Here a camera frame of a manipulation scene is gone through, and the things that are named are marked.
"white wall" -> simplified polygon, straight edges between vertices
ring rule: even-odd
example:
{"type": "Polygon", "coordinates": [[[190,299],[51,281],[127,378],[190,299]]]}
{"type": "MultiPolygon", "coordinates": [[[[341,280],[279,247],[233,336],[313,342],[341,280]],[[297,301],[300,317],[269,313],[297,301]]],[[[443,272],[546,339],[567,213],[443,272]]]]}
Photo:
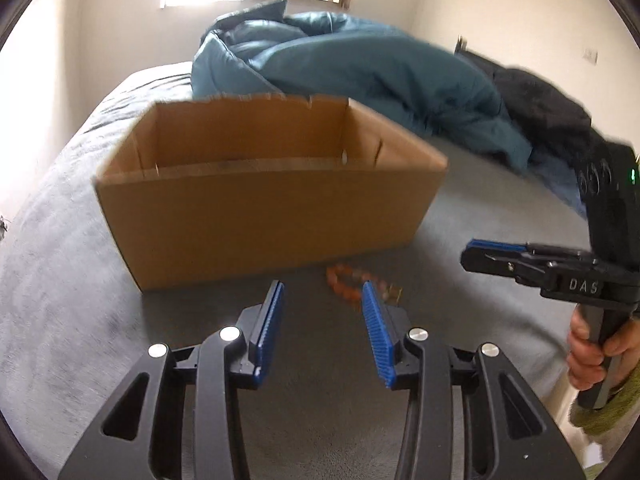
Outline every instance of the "white wall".
{"type": "Polygon", "coordinates": [[[33,0],[0,50],[0,214],[13,219],[83,117],[79,0],[33,0]]]}
{"type": "MultiPolygon", "coordinates": [[[[351,12],[409,30],[418,0],[351,0],[351,12]]],[[[82,71],[89,113],[131,73],[193,58],[203,31],[220,14],[251,2],[159,8],[160,0],[84,0],[82,71]]],[[[290,0],[289,12],[322,10],[321,2],[290,0]]]]}
{"type": "Polygon", "coordinates": [[[413,30],[449,50],[464,36],[470,50],[539,73],[640,150],[640,50],[608,0],[421,0],[413,30]]]}

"person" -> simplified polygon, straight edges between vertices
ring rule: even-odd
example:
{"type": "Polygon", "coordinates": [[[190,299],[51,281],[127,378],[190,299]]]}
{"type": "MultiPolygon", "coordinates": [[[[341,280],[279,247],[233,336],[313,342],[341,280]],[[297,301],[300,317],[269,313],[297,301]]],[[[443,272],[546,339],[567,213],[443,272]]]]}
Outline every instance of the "person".
{"type": "Polygon", "coordinates": [[[580,391],[604,380],[602,362],[606,356],[622,356],[604,408],[586,410],[574,402],[570,412],[571,423],[602,446],[604,463],[587,471],[588,478],[594,478],[612,459],[640,415],[640,320],[630,319],[600,347],[589,342],[589,325],[578,306],[571,319],[568,343],[568,378],[580,391]]]}

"human hand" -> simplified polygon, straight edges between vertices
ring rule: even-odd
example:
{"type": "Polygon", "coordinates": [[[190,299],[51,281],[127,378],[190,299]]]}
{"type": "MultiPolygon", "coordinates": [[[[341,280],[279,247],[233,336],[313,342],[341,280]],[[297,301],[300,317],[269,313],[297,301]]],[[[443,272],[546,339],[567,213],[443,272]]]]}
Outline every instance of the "human hand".
{"type": "Polygon", "coordinates": [[[570,353],[566,361],[569,365],[569,382],[577,390],[589,390],[604,380],[607,374],[601,364],[605,356],[622,355],[613,388],[622,384],[640,361],[640,322],[635,319],[629,320],[602,348],[588,339],[589,325],[576,307],[567,338],[570,353]]]}

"cardboard box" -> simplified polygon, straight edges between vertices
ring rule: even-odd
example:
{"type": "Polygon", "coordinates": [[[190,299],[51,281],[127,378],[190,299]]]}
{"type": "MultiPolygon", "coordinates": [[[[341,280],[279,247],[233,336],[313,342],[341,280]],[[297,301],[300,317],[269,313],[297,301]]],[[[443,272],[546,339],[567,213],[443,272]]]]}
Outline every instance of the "cardboard box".
{"type": "Polygon", "coordinates": [[[354,101],[155,104],[94,179],[142,290],[407,244],[447,169],[354,101]]]}

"gray bed sheet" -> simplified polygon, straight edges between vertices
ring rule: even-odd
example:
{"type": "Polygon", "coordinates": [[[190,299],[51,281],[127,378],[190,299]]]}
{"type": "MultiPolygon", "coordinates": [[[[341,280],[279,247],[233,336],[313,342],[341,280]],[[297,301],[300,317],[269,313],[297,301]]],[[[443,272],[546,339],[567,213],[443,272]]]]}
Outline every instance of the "gray bed sheet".
{"type": "MultiPolygon", "coordinates": [[[[150,102],[190,98],[189,73],[189,64],[178,64],[128,78],[12,224],[0,246],[0,408],[34,462],[55,478],[150,344],[200,343],[279,278],[287,305],[271,375],[240,398],[252,475],[392,478],[407,397],[379,382],[361,315],[329,290],[324,266],[150,294],[140,293],[124,266],[92,175],[150,102]]],[[[510,280],[467,274],[460,252],[473,237],[588,247],[586,223],[539,183],[445,140],[431,142],[449,157],[450,171],[414,241],[350,261],[403,286],[413,322],[446,342],[500,345],[544,397],[564,373],[572,306],[510,280]]],[[[188,444],[188,430],[184,438],[188,444]]]]}

